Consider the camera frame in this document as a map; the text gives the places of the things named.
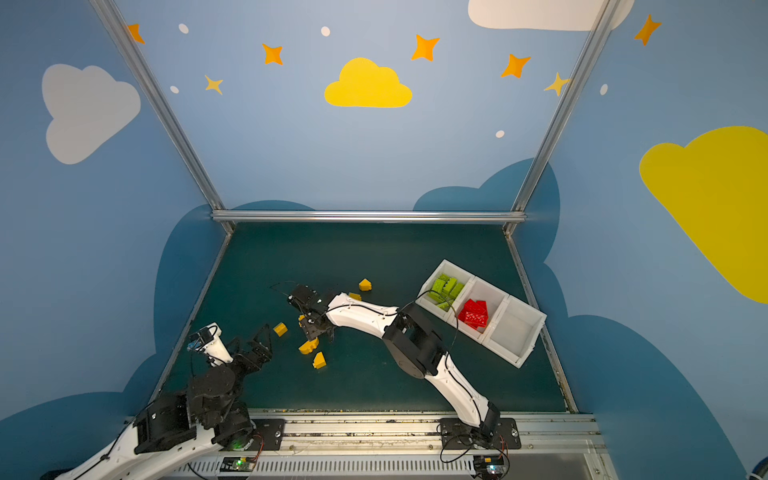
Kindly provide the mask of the yellow curved brick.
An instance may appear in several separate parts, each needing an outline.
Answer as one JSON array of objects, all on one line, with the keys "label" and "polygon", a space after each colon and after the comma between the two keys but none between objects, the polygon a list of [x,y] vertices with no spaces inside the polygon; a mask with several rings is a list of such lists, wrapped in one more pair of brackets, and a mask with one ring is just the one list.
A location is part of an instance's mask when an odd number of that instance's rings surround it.
[{"label": "yellow curved brick", "polygon": [[319,347],[319,339],[308,340],[299,347],[299,351],[302,355],[309,355]]}]

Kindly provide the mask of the green brick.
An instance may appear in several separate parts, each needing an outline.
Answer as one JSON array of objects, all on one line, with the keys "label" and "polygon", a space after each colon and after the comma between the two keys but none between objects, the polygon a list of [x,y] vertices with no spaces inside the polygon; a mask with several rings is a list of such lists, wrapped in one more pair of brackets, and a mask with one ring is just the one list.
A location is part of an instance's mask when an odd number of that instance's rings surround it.
[{"label": "green brick", "polygon": [[465,284],[460,282],[457,278],[446,274],[440,274],[434,280],[431,288],[427,292],[427,297],[430,298],[438,308],[443,311],[448,311],[464,289],[464,286]]}]

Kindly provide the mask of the small red brick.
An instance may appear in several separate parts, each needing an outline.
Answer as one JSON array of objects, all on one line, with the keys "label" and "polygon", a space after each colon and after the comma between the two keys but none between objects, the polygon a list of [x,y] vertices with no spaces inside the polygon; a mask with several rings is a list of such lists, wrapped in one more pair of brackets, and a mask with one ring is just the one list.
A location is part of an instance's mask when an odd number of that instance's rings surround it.
[{"label": "small red brick", "polygon": [[484,300],[467,300],[459,312],[458,319],[474,330],[485,329],[489,322],[487,303]]}]

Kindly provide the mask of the white three-compartment bin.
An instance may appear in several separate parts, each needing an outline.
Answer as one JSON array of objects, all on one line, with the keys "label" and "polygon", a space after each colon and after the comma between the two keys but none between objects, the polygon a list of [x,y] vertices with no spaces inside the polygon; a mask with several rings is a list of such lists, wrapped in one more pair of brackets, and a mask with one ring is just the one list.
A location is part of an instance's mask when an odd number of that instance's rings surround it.
[{"label": "white three-compartment bin", "polygon": [[546,320],[543,312],[447,260],[422,285],[417,304],[517,368]]}]

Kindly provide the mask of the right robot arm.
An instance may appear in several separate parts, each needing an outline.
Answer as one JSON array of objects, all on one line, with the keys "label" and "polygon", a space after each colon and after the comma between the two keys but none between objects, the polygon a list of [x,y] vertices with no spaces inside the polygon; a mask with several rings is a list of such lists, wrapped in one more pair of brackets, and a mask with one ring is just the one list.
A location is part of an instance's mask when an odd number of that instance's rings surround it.
[{"label": "right robot arm", "polygon": [[449,347],[414,304],[385,307],[357,300],[345,293],[322,295],[307,285],[297,285],[288,303],[301,316],[306,345],[321,336],[333,337],[346,327],[381,340],[395,363],[408,375],[429,382],[453,407],[463,424],[456,438],[473,446],[491,447],[500,421],[499,409],[480,394],[455,364]]}]

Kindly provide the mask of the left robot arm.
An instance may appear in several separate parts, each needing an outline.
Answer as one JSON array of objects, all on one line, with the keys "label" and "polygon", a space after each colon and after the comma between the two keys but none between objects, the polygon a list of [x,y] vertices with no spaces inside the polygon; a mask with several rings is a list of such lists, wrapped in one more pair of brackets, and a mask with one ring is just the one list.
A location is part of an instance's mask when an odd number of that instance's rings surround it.
[{"label": "left robot arm", "polygon": [[159,479],[191,460],[221,449],[243,449],[255,435],[246,404],[240,400],[245,378],[273,357],[271,327],[263,325],[241,345],[225,344],[217,323],[190,335],[187,350],[206,360],[208,369],[187,386],[158,395],[125,425],[110,444],[69,470],[44,479]]}]

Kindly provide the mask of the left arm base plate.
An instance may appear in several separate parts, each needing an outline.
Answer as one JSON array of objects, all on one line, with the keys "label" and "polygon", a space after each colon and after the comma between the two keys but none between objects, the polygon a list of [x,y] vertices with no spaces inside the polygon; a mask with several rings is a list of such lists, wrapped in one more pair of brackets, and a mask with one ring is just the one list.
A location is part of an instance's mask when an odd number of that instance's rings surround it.
[{"label": "left arm base plate", "polygon": [[278,451],[281,448],[285,420],[281,418],[253,418],[253,427],[244,450],[249,452]]}]

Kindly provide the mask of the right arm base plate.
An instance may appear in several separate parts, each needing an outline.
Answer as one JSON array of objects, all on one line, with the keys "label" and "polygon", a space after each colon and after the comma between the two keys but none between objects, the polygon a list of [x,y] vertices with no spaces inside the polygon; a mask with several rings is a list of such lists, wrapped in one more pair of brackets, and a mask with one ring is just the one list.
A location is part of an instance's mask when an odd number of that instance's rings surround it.
[{"label": "right arm base plate", "polygon": [[506,451],[522,448],[520,432],[512,418],[498,420],[490,435],[483,435],[479,428],[470,427],[458,418],[443,418],[438,422],[437,433],[446,450],[472,448]]}]

